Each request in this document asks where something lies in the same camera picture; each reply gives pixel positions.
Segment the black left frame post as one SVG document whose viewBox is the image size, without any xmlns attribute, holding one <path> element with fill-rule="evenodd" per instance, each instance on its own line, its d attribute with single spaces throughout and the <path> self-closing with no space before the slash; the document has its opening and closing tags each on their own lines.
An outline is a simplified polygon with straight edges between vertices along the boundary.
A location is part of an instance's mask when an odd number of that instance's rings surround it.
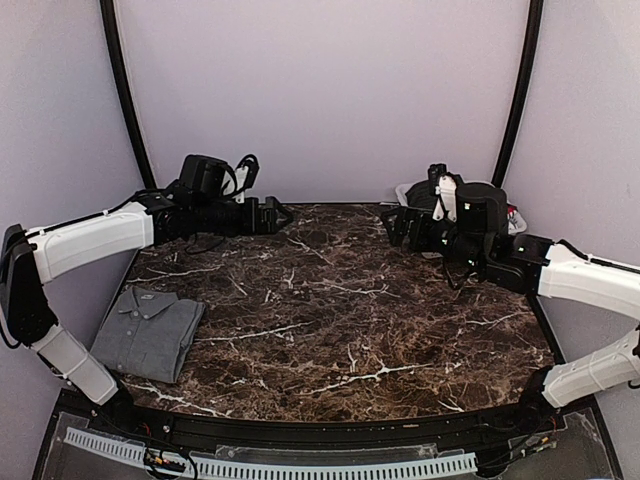
<svg viewBox="0 0 640 480">
<path fill-rule="evenodd" d="M 116 16 L 116 3 L 113 0 L 100 0 L 99 7 L 112 76 L 136 166 L 143 185 L 146 188 L 155 188 L 157 184 L 138 121 L 126 70 Z"/>
</svg>

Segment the grey long sleeve shirt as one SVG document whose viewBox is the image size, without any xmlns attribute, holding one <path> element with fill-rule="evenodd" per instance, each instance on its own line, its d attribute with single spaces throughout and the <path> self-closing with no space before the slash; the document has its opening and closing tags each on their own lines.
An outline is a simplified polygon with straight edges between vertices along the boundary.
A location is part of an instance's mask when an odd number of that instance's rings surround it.
<svg viewBox="0 0 640 480">
<path fill-rule="evenodd" d="M 174 384 L 206 305 L 177 294 L 127 288 L 103 321 L 91 354 L 111 370 Z"/>
</svg>

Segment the light grey plastic basket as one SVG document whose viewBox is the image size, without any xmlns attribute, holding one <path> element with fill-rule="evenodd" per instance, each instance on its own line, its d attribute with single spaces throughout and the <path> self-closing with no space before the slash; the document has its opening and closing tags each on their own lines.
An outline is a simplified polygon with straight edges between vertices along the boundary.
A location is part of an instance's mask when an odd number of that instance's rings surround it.
<svg viewBox="0 0 640 480">
<path fill-rule="evenodd" d="M 405 193 L 409 189 L 409 187 L 413 184 L 400 184 L 395 188 L 395 194 L 397 197 L 397 201 L 401 206 L 408 207 L 406 203 Z M 508 233 L 510 235 L 515 235 L 519 233 L 523 233 L 527 230 L 527 223 L 519 213 L 518 209 L 511 204 L 507 205 L 507 220 L 508 220 Z"/>
</svg>

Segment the black striped shirt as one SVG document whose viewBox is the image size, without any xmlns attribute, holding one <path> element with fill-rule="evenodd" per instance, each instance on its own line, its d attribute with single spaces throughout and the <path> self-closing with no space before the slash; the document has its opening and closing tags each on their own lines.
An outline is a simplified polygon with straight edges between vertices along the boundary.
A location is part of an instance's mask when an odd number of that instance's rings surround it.
<svg viewBox="0 0 640 480">
<path fill-rule="evenodd" d="M 417 182 L 409 187 L 405 193 L 407 206 L 414 209 L 432 212 L 436 205 L 436 197 L 428 180 Z"/>
</svg>

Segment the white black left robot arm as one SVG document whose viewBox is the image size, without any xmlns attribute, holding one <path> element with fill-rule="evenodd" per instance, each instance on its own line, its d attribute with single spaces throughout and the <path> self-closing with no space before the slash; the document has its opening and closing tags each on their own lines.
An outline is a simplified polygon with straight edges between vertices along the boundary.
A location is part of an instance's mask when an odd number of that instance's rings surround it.
<svg viewBox="0 0 640 480">
<path fill-rule="evenodd" d="M 10 349 L 34 351 L 71 382 L 120 436 L 141 427 L 140 412 L 122 396 L 107 368 L 60 325 L 45 285 L 114 255 L 188 240 L 271 235 L 293 220 L 277 198 L 247 196 L 260 169 L 253 154 L 236 167 L 205 155 L 187 156 L 165 188 L 143 189 L 110 209 L 45 227 L 15 224 L 1 247 L 1 337 Z"/>
</svg>

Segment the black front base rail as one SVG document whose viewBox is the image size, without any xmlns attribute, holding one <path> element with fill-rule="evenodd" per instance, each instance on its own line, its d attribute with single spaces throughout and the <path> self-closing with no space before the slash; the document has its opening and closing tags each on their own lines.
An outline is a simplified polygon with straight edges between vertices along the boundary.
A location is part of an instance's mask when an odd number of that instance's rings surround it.
<svg viewBox="0 0 640 480">
<path fill-rule="evenodd" d="M 519 435 L 561 428 L 565 422 L 549 415 L 524 412 L 516 404 L 469 413 L 416 419 L 295 423 L 234 420 L 188 415 L 132 406 L 134 425 L 146 424 L 151 438 L 194 450 L 212 451 L 221 445 L 245 447 L 314 447 L 346 450 L 434 443 L 448 447 L 491 448 Z"/>
</svg>

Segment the black right frame post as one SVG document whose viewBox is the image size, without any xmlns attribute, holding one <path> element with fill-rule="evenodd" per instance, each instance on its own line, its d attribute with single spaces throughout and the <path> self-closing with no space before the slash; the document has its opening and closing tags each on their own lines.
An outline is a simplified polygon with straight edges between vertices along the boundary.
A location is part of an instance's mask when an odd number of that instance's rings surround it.
<svg viewBox="0 0 640 480">
<path fill-rule="evenodd" d="M 527 22 L 513 97 L 491 179 L 491 183 L 499 188 L 504 186 L 524 114 L 536 58 L 543 10 L 543 0 L 529 1 Z"/>
</svg>

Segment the black frame post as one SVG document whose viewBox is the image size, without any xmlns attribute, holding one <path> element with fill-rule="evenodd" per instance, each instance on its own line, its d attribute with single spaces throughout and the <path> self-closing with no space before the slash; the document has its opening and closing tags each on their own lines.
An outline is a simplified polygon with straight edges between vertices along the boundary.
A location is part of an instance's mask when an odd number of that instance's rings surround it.
<svg viewBox="0 0 640 480">
<path fill-rule="evenodd" d="M 499 188 L 504 186 L 524 114 L 536 58 L 543 10 L 543 0 L 529 1 L 527 22 L 513 97 L 491 179 L 491 183 Z"/>
<path fill-rule="evenodd" d="M 113 0 L 100 0 L 99 7 L 112 76 L 136 166 L 143 185 L 146 188 L 155 188 L 157 184 L 138 121 L 126 70 L 116 16 L 116 3 Z"/>
</svg>

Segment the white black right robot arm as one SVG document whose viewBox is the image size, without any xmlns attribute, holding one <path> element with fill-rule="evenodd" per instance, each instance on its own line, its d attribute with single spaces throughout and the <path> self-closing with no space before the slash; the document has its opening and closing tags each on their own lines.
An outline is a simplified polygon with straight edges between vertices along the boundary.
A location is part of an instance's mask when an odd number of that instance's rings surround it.
<svg viewBox="0 0 640 480">
<path fill-rule="evenodd" d="M 453 175 L 401 184 L 398 205 L 382 221 L 392 245 L 437 254 L 468 275 L 523 295 L 572 300 L 637 319 L 639 269 L 583 253 L 566 240 L 510 232 L 504 190 Z M 565 364 L 532 374 L 510 413 L 521 434 L 582 397 L 639 382 L 639 331 Z"/>
</svg>

